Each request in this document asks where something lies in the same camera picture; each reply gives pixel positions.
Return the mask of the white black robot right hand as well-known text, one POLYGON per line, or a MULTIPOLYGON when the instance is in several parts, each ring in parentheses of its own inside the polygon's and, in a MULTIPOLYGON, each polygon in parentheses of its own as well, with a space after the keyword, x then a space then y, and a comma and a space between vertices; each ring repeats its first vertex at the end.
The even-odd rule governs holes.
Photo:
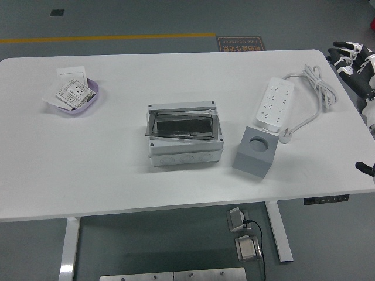
POLYGON ((328 52, 327 61, 358 96, 358 110, 374 134, 374 51, 360 43, 335 41, 328 52))

